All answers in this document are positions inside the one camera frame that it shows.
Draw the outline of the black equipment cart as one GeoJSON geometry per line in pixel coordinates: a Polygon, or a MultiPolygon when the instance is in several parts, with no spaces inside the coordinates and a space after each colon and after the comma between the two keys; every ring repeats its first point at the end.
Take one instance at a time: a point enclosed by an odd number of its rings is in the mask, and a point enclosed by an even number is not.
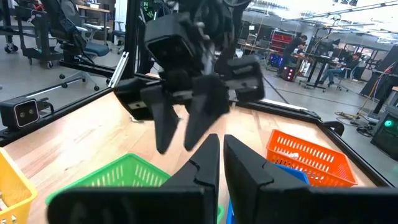
{"type": "Polygon", "coordinates": [[[50,21],[47,13],[43,10],[36,10],[36,8],[29,8],[24,6],[16,6],[15,8],[18,34],[21,41],[21,50],[23,56],[28,58],[29,64],[32,65],[32,60],[38,60],[42,65],[46,65],[48,69],[52,69],[54,65],[59,62],[63,55],[56,52],[54,46],[50,46],[49,37],[50,21]],[[25,33],[23,31],[22,21],[33,25],[33,33],[25,33]],[[33,37],[35,39],[35,47],[26,47],[24,37],[33,37]]]}

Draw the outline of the black front crossbar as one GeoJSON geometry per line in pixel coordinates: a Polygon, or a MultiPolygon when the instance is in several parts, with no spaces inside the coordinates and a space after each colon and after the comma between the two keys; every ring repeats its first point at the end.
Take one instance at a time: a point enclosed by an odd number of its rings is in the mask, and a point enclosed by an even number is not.
{"type": "MultiPolygon", "coordinates": [[[[60,65],[63,67],[67,68],[72,68],[75,70],[80,70],[88,73],[94,73],[97,75],[102,75],[107,78],[111,78],[113,76],[113,73],[115,71],[115,68],[103,66],[103,65],[91,65],[88,62],[66,62],[64,60],[59,61],[60,65]]],[[[161,80],[159,77],[153,77],[150,75],[144,75],[141,73],[135,73],[135,77],[138,77],[143,80],[149,80],[149,81],[157,81],[161,80]]]]}

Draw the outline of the yellow plastic basket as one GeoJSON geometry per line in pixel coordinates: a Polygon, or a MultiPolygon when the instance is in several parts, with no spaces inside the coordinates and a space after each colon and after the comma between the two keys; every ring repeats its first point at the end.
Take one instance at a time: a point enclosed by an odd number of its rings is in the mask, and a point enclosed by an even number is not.
{"type": "Polygon", "coordinates": [[[0,198],[7,205],[6,210],[0,211],[0,224],[27,224],[37,194],[10,155],[0,148],[0,198]]]}

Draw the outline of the black aluminium table frame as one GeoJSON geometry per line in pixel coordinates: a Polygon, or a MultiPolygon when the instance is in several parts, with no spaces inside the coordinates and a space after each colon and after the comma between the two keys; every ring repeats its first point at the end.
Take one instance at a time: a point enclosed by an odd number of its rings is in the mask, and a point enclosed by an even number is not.
{"type": "MultiPolygon", "coordinates": [[[[30,125],[29,127],[19,130],[10,131],[8,129],[0,130],[0,146],[4,147],[8,144],[35,132],[36,130],[43,128],[57,121],[58,119],[79,110],[86,105],[93,104],[94,101],[99,98],[111,93],[110,88],[105,88],[97,93],[90,96],[84,97],[78,101],[70,103],[64,107],[55,110],[53,113],[46,114],[44,117],[40,118],[37,122],[30,125]]],[[[248,110],[258,111],[264,114],[273,114],[280,117],[285,117],[288,119],[294,119],[296,121],[303,121],[307,123],[312,123],[321,130],[328,139],[330,139],[339,149],[345,153],[353,163],[359,167],[359,169],[377,186],[390,186],[398,187],[398,166],[393,167],[391,172],[396,176],[397,180],[390,181],[387,177],[373,167],[363,156],[361,156],[355,149],[353,149],[347,142],[345,142],[341,136],[337,135],[332,129],[325,127],[323,125],[321,117],[319,117],[315,112],[308,111],[305,109],[294,109],[291,105],[278,105],[277,103],[268,103],[265,101],[255,101],[255,102],[237,102],[236,106],[238,108],[245,108],[248,110]]]]}

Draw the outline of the person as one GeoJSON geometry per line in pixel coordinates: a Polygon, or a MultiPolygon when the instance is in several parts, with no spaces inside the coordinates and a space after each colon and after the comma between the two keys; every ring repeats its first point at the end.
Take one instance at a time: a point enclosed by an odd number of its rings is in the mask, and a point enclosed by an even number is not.
{"type": "Polygon", "coordinates": [[[362,53],[356,52],[352,55],[352,60],[346,65],[337,65],[335,68],[330,68],[325,71],[325,74],[321,77],[319,84],[324,84],[325,80],[328,79],[329,85],[334,84],[335,75],[344,75],[345,72],[352,72],[360,63],[362,53]]]}
{"type": "Polygon", "coordinates": [[[290,56],[294,52],[295,49],[303,49],[305,47],[305,43],[308,37],[306,35],[296,36],[284,49],[282,54],[282,63],[279,67],[278,74],[283,72],[284,67],[289,63],[290,56]]]}

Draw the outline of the silver metal bracket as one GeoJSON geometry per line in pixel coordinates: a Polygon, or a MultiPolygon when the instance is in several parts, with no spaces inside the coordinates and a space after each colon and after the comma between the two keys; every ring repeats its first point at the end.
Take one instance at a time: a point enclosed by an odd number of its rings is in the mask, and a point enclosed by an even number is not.
{"type": "Polygon", "coordinates": [[[122,77],[122,74],[124,72],[124,69],[126,68],[128,59],[129,59],[129,52],[123,52],[122,57],[120,58],[117,66],[114,70],[113,76],[111,77],[111,79],[108,83],[108,86],[110,88],[115,88],[118,85],[118,83],[122,77]]]}

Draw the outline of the black frame clamp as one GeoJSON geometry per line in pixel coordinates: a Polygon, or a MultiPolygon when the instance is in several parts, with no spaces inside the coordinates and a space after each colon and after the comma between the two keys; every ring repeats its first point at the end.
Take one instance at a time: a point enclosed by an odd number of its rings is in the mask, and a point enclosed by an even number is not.
{"type": "Polygon", "coordinates": [[[344,124],[339,121],[325,121],[323,125],[332,129],[339,136],[342,136],[345,131],[344,124]]]}

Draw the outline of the black rig upright post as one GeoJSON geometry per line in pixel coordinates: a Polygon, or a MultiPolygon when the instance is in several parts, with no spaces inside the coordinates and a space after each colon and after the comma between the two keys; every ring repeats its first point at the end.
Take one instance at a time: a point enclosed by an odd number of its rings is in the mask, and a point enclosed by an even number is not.
{"type": "Polygon", "coordinates": [[[141,0],[127,1],[127,16],[126,16],[126,43],[125,52],[129,53],[125,69],[121,79],[132,78],[135,74],[136,64],[136,44],[137,44],[137,26],[139,20],[141,0]]]}

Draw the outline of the green plastic basket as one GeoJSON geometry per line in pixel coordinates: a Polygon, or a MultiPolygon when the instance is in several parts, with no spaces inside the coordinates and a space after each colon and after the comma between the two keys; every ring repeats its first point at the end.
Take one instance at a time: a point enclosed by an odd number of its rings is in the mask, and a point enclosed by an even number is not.
{"type": "MultiPolygon", "coordinates": [[[[162,224],[171,177],[126,154],[48,196],[49,224],[162,224]]],[[[218,205],[217,224],[223,217],[218,205]]]]}

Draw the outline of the blue plastic basket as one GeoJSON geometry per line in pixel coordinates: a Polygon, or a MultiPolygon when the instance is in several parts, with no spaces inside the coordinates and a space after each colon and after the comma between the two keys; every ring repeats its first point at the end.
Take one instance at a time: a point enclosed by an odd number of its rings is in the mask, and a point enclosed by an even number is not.
{"type": "MultiPolygon", "coordinates": [[[[294,176],[296,179],[301,180],[302,182],[305,182],[306,184],[309,184],[309,180],[303,172],[286,167],[286,166],[282,166],[280,164],[276,164],[276,166],[281,168],[282,170],[284,170],[286,173],[294,176]]],[[[234,217],[234,212],[233,212],[232,201],[229,200],[226,224],[235,224],[235,223],[236,222],[235,222],[235,217],[234,217]]]]}

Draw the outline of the orange plastic basket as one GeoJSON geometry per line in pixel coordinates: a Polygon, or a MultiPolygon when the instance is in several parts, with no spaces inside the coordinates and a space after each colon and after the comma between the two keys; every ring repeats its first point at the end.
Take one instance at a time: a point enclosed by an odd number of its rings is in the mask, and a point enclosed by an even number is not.
{"type": "Polygon", "coordinates": [[[345,154],[274,129],[267,160],[303,172],[310,185],[353,187],[358,184],[345,154]]]}

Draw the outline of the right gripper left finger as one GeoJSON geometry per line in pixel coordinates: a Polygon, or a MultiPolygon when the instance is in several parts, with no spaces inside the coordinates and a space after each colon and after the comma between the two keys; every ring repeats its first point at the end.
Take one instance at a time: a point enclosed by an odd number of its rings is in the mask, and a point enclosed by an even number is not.
{"type": "Polygon", "coordinates": [[[220,140],[210,134],[163,185],[170,195],[162,224],[217,224],[220,140]]]}

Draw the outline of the black lit computer tower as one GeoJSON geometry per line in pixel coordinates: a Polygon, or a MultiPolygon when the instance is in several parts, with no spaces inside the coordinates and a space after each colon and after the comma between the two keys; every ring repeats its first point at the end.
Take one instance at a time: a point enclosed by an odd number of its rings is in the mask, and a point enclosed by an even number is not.
{"type": "Polygon", "coordinates": [[[293,82],[295,80],[295,67],[285,66],[280,77],[287,82],[293,82]]]}

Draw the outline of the black tower green light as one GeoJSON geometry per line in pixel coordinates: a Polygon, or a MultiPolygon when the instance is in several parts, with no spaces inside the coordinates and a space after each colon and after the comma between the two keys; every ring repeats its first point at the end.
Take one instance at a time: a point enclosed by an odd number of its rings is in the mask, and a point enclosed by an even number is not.
{"type": "Polygon", "coordinates": [[[371,144],[398,161],[398,92],[386,106],[376,126],[371,144]]]}

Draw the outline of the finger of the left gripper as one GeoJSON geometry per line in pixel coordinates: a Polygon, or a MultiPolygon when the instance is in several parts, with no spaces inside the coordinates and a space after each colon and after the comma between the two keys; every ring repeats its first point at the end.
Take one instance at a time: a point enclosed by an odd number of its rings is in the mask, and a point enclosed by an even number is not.
{"type": "Polygon", "coordinates": [[[178,126],[171,96],[158,85],[143,89],[141,98],[153,116],[157,151],[165,154],[178,126]]]}
{"type": "Polygon", "coordinates": [[[229,112],[228,87],[217,75],[193,79],[193,95],[185,130],[184,147],[191,151],[207,130],[229,112]]]}

